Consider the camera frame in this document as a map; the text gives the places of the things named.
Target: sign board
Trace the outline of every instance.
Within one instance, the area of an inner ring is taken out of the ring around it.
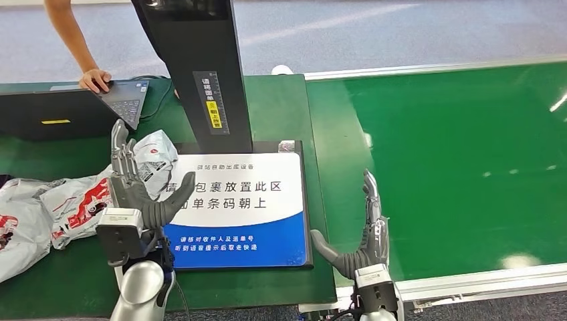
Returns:
[[[164,229],[175,268],[311,265],[298,154],[179,155],[161,199],[190,171],[195,192]]]

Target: black pole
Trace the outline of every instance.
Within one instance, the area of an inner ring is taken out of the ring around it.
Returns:
[[[167,66],[201,152],[252,152],[232,1],[132,1],[140,20],[146,20],[142,25]]]

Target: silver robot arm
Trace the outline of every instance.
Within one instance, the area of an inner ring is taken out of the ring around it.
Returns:
[[[115,269],[120,297],[111,321],[162,321],[167,298],[176,283],[173,254],[162,227],[195,190],[195,173],[187,173],[181,187],[167,200],[153,201],[138,176],[134,140],[118,120],[112,129],[110,190],[115,208],[105,209],[96,228]]]
[[[388,270],[388,219],[382,215],[378,185],[368,170],[364,171],[362,190],[366,194],[366,222],[358,249],[339,253],[316,229],[311,230],[313,243],[339,273],[355,281],[355,294],[361,301],[361,321],[403,321],[403,302]]]

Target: green table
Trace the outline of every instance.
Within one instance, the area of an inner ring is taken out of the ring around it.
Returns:
[[[330,242],[358,246],[368,167],[395,280],[566,263],[567,63],[409,72],[306,75]]]
[[[54,84],[0,85],[0,92],[48,90]],[[151,114],[168,80],[153,80],[142,114]],[[326,231],[311,117],[303,76],[245,79],[255,140],[300,139],[308,190],[310,225]],[[192,142],[185,113],[172,93],[159,113],[140,124],[135,138],[163,129],[173,142]],[[110,163],[109,138],[30,143],[0,136],[0,172],[49,181],[99,173]],[[179,283],[194,309],[331,302],[332,269],[319,255],[312,270],[180,272]],[[109,316],[118,297],[114,271],[95,237],[74,241],[27,272],[0,284],[0,318]],[[168,310],[180,310],[172,292]]]

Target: yellow sticker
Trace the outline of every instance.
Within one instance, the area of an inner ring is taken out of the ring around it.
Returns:
[[[217,108],[217,102],[212,100],[207,102],[207,110],[209,111],[209,117],[211,118],[211,126],[213,128],[222,128],[221,117],[219,116],[219,109]]]
[[[60,120],[42,120],[41,121],[41,123],[44,124],[44,125],[66,124],[68,122],[71,122],[71,120],[60,119]]]

